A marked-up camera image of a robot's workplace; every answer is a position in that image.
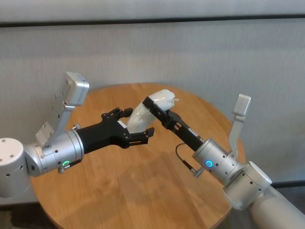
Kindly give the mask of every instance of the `cylindrical robot joint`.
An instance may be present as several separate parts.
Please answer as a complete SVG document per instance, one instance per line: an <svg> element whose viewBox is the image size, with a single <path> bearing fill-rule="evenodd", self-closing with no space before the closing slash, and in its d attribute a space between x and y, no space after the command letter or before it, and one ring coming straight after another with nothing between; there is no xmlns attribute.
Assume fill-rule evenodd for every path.
<svg viewBox="0 0 305 229"><path fill-rule="evenodd" d="M84 156L82 142L75 130L64 132L43 149L36 143L26 145L25 151L29 174L34 177L65 167Z"/></svg>
<svg viewBox="0 0 305 229"><path fill-rule="evenodd" d="M193 154L193 158L223 185L228 185L243 167L236 154L228 154L210 138Z"/></svg>
<svg viewBox="0 0 305 229"><path fill-rule="evenodd" d="M224 187L224 195L233 208L243 210L271 183L271 179L250 161L241 173L228 186Z"/></svg>
<svg viewBox="0 0 305 229"><path fill-rule="evenodd" d="M0 138L0 197L20 196L30 185L23 145L16 139Z"/></svg>

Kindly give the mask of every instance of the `metal bracket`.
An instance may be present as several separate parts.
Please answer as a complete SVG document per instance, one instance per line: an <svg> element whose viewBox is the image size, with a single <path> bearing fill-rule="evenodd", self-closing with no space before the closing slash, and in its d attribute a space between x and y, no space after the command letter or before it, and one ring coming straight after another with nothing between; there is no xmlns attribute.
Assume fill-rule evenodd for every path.
<svg viewBox="0 0 305 229"><path fill-rule="evenodd" d="M200 169L198 169L197 171L195 171L195 173L194 173L194 177L195 178L198 178L200 175L201 175L201 173L204 171L204 167L202 166Z"/></svg>
<svg viewBox="0 0 305 229"><path fill-rule="evenodd" d="M244 95L244 94L239 94L233 114L235 115L233 119L233 124L231 127L231 131L229 134L229 145L231 147L231 154L236 154L237 156L237 140L239 138L240 132L243 128L246 113L249 108L249 104L251 101L251 97Z"/></svg>
<svg viewBox="0 0 305 229"><path fill-rule="evenodd" d="M88 89L89 83L80 74L66 72L62 90L54 96L50 117L36 134L40 147L49 145L65 131L72 111L83 104Z"/></svg>

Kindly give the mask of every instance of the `floor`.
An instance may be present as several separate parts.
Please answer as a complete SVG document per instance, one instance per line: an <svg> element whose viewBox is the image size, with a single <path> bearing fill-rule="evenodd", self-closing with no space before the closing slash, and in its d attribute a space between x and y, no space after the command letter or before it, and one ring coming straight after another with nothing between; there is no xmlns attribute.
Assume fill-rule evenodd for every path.
<svg viewBox="0 0 305 229"><path fill-rule="evenodd" d="M278 189L290 202L305 213L305 187ZM38 205L0 209L0 229L54 229ZM258 229L247 211L232 210L216 229Z"/></svg>

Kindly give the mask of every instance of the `robotic arm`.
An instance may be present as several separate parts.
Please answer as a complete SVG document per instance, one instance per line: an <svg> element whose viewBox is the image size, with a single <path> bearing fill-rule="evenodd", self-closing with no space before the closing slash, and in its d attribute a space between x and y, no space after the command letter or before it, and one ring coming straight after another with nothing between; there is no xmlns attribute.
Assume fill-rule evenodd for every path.
<svg viewBox="0 0 305 229"><path fill-rule="evenodd" d="M230 152L226 152L213 139L203 140L181 117L162 110L147 97L143 104L162 125L174 132L193 151L193 158L201 165L197 171L179 159L199 177L207 170L224 185L224 196L238 210L249 209L261 229L300 229L305 227L305 215L271 186L271 179L253 162L242 164L237 160L236 142L242 130L251 98L239 94L234 107L234 119L229 134Z"/></svg>
<svg viewBox="0 0 305 229"><path fill-rule="evenodd" d="M40 176L58 169L59 173L80 163L85 154L108 145L121 148L147 144L153 136L150 128L130 134L120 121L129 117L132 108L120 108L102 114L100 123L65 131L76 106L81 106L89 89L88 82L77 73L67 72L63 88L55 95L49 119L36 134L36 141L23 145L16 139L0 139L0 197L21 195L30 185L30 176Z"/></svg>

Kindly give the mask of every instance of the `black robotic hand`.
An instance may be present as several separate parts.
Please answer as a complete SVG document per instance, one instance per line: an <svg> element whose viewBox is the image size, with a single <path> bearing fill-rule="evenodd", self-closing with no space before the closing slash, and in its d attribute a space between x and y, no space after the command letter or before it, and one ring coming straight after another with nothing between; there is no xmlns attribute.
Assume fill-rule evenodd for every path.
<svg viewBox="0 0 305 229"><path fill-rule="evenodd" d="M132 108L123 111L117 107L102 114L100 123L76 130L82 141L84 153L87 154L108 145L128 148L129 146L147 144L149 137L153 136L154 128L130 134L126 125L120 121L120 118L129 117L132 112Z"/></svg>
<svg viewBox="0 0 305 229"><path fill-rule="evenodd" d="M203 144L203 139L177 113L171 110L162 110L150 97L146 97L142 103L161 121L166 129L174 132L193 151L196 151Z"/></svg>

